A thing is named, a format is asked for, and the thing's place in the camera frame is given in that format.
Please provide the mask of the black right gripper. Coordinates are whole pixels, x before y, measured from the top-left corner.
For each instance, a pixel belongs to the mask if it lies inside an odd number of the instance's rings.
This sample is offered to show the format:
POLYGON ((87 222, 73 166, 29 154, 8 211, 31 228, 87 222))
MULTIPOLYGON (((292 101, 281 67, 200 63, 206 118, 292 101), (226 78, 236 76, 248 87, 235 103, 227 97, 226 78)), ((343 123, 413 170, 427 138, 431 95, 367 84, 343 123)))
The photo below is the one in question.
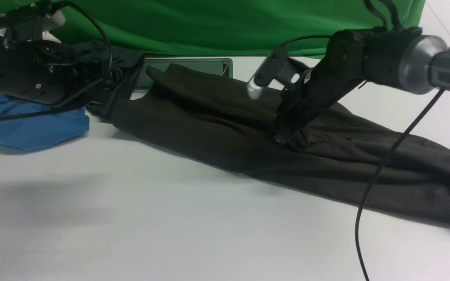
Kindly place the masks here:
POLYGON ((307 82, 283 97, 274 122, 275 142, 286 144, 364 81, 364 49, 369 37, 370 30, 343 30, 330 38, 325 57, 311 68, 307 82))

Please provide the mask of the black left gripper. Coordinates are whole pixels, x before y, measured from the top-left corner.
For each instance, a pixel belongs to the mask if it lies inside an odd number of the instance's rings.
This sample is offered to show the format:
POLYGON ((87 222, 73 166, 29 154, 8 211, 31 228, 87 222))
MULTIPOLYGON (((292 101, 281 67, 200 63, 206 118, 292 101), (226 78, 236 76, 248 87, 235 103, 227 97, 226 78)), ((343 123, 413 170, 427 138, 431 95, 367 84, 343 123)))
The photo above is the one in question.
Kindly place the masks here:
POLYGON ((0 94, 49 107, 84 105, 83 95, 101 82, 69 46, 0 36, 0 94))

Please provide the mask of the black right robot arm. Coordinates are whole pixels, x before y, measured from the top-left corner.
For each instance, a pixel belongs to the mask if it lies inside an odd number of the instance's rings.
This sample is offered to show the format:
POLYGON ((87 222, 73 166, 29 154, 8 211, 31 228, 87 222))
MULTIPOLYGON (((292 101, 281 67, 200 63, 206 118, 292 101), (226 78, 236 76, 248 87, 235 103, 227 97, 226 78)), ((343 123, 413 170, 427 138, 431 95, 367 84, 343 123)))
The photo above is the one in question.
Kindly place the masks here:
POLYGON ((422 95, 450 91, 450 47, 419 27, 401 31, 343 30, 323 59, 305 69, 277 110, 274 140, 285 144, 309 122, 363 82, 422 95))

